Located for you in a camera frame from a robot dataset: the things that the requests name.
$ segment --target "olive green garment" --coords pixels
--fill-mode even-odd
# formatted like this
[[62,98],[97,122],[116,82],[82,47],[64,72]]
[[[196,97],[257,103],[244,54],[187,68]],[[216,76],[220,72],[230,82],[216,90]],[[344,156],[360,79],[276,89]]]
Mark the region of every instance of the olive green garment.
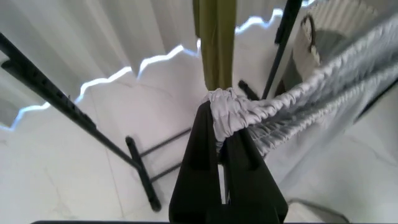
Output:
[[207,89],[232,87],[236,0],[193,0],[193,15]]

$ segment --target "black metal rack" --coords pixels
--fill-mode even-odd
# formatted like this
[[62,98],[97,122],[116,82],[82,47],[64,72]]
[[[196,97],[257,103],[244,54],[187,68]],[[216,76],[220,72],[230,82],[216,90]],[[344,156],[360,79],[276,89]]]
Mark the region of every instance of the black metal rack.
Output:
[[[303,0],[288,0],[284,9],[282,20],[280,21],[279,28],[275,37],[275,44],[279,44],[274,63],[272,64],[271,71],[268,76],[266,87],[262,93],[261,99],[266,99],[271,89],[272,82],[274,81],[276,72],[278,71],[280,61],[284,54],[287,41],[289,40],[290,33],[292,32],[294,22],[301,8]],[[260,100],[252,89],[244,80],[240,80],[238,86],[246,94],[250,100]]]
[[160,200],[156,195],[152,183],[159,178],[167,175],[181,166],[178,163],[165,171],[150,178],[142,159],[144,156],[160,149],[162,146],[171,143],[172,141],[188,134],[191,128],[183,130],[181,133],[159,143],[158,145],[139,154],[137,147],[132,137],[126,137],[126,144],[129,148],[131,157],[124,153],[117,145],[109,140],[101,131],[96,128],[95,123],[90,117],[82,112],[77,105],[75,105],[62,91],[56,87],[16,46],[14,46],[2,33],[0,33],[0,50],[4,52],[9,60],[1,64],[1,68],[18,79],[24,85],[29,87],[36,94],[41,96],[45,101],[49,102],[54,108],[63,113],[75,124],[79,125],[88,134],[97,139],[100,143],[106,146],[110,151],[114,152],[124,162],[127,162],[131,167],[135,168],[139,174],[142,186],[148,197],[148,201],[153,211],[158,212],[162,206]]

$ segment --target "tile floor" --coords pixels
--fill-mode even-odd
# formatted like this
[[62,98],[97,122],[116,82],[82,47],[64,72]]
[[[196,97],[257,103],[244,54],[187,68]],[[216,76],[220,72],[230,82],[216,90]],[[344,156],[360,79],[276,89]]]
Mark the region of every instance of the tile floor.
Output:
[[[264,74],[269,73],[277,50],[273,41],[279,22],[276,19],[267,30],[252,26],[236,37],[235,87],[243,78],[261,95],[267,79]],[[276,83],[282,72],[278,72]],[[200,58],[180,53],[148,66],[140,80],[127,74],[114,83],[90,88],[78,106],[120,148],[128,152],[124,137],[130,135],[143,151],[192,125],[206,94],[202,73]],[[393,112],[397,107],[394,97],[379,103],[336,141],[337,150],[325,151],[289,196],[339,208],[356,222],[397,222],[393,211],[398,203],[393,191],[398,184],[398,142],[394,137],[398,120]],[[147,156],[144,163],[149,174],[179,162],[187,139],[185,136]],[[375,159],[371,149],[377,147],[381,147],[377,157],[388,164]],[[154,213],[134,169],[54,108],[31,112],[13,133],[0,131],[0,219],[2,223],[167,221],[167,204],[177,174],[176,170],[154,184],[164,205]]]

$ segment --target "white curtain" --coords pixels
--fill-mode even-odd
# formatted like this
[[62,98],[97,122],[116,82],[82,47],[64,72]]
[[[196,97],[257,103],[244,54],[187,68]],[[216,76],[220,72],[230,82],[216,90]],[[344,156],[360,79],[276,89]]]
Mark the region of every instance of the white curtain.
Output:
[[[238,0],[237,25],[251,16],[268,21],[285,3]],[[131,71],[139,77],[156,55],[178,46],[197,52],[190,0],[3,0],[0,21],[0,32],[71,99],[80,96],[82,84],[122,68],[119,75]],[[5,59],[0,55],[0,62]],[[5,126],[12,126],[21,108],[45,103],[4,70],[0,78]]]

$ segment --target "laundry basket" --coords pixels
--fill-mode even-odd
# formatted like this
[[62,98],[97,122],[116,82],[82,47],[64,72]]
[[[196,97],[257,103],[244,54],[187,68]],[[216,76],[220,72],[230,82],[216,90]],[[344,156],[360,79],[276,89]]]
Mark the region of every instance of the laundry basket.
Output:
[[372,6],[359,0],[320,1],[309,8],[282,77],[284,89],[306,80],[336,45],[376,16]]

